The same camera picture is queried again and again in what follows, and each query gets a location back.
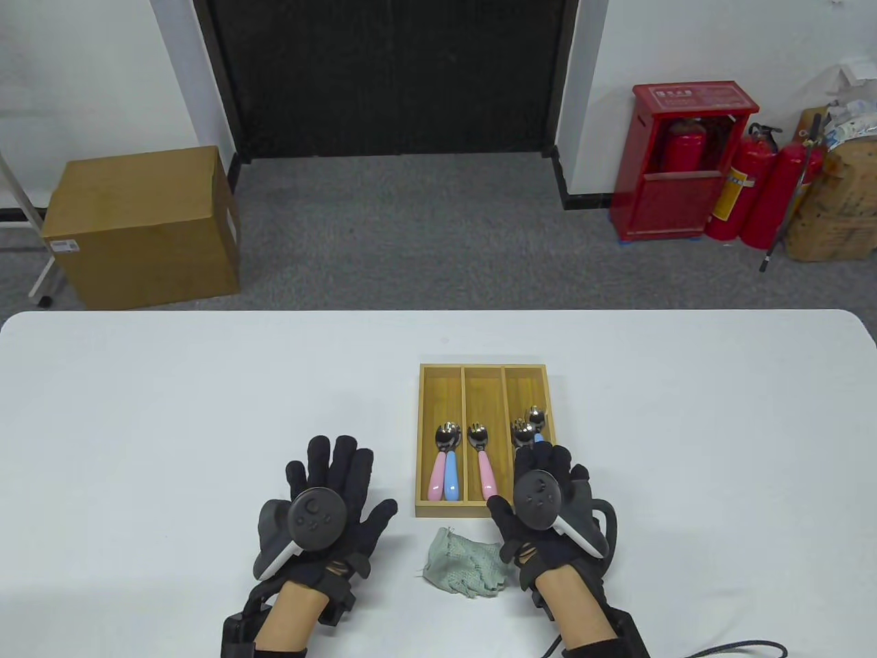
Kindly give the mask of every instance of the red cabinet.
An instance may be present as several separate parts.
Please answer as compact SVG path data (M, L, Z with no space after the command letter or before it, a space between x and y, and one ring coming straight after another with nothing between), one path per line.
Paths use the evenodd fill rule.
M633 94L636 105L610 210L618 237L699 236L749 117L759 106L735 82L638 84ZM678 157L667 155L678 153L678 147L690 154L692 132L705 139L705 144L695 145L698 165L672 170L670 162ZM674 141L681 139L688 144Z

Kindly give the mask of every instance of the fire extinguisher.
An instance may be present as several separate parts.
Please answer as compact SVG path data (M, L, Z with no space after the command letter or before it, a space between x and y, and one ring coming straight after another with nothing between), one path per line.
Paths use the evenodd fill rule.
M660 170L697 171L707 147L707 131L694 119L677 121L667 131Z
M767 179L758 203L740 231L740 239L750 247L767 250L774 243L777 229L783 222L792 196L802 196L822 171L824 156L821 151L810 149L809 163L804 172L803 185L798 190L808 148L803 144L789 144L777 156L774 171Z
M730 241L740 234L780 150L774 141L774 132L782 130L752 124L749 134L740 140L722 195L703 231L714 240Z

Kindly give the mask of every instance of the door frame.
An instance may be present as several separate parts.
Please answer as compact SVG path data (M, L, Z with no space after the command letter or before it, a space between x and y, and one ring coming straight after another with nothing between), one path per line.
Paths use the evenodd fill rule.
M542 135L542 157L551 157L557 137L557 127L560 121L560 106L563 103L563 91L567 84L567 69L569 65L569 51L573 46L573 34L575 18L578 14L580 0L563 0L560 11L560 33L557 38L557 49L554 53L554 71L552 74L551 91L548 94L548 112L545 119L545 128ZM210 0L192 0L195 6L195 14L198 24L201 26L201 34L207 55L210 58L210 66L217 81L219 98L225 109L228 119L228 127L232 132L234 146L238 152L240 161L249 164L253 159L251 149L247 143L244 126L240 121L240 108L235 94L234 85L228 75L225 50L219 40L216 29L216 18L210 10Z

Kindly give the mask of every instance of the forearm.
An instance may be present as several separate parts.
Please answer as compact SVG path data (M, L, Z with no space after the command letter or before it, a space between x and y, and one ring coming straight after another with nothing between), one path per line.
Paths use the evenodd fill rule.
M600 605L570 565L551 569L536 579L567 649L615 639L616 633Z
M274 607L256 635L260 651L302 651L317 625L320 612L329 603L322 592L298 583L285 583Z

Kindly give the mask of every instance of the hand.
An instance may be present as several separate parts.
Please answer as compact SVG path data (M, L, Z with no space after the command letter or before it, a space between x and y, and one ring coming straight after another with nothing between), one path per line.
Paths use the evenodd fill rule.
M530 470L544 470L557 480L565 497L571 496L572 481L589 478L588 470L581 464L570 468L572 460L566 448L553 446L547 441L540 441L532 447L521 447L515 454L515 481ZM540 570L532 575L531 580L548 569L558 569L575 561L586 570L587 573L581 575L595 598L605 600L602 594L602 577L608 567L605 560L591 557L569 537L557 534L553 529L533 530L526 526L505 498L491 496L488 508L503 536L503 552L509 560L513 557L516 565L523 567L530 560L538 558Z
M352 436L339 436L336 439L331 465L330 450L328 438L314 437L308 445L307 472L300 461L291 461L286 467L286 479L290 500L311 487L328 487L336 491L347 509L344 532L328 548L305 551L291 557L274 576L256 586L250 594L251 601L254 596L262 600L273 596L284 583L292 582L322 591L335 603L344 595L349 596L349 585L340 588L338 577L349 581L354 572L368 577L371 571L368 558L374 552L387 523L398 511L398 505L391 498L381 501L362 521L374 454L367 448L357 448L356 439ZM337 612L336 622L340 614L340 611Z

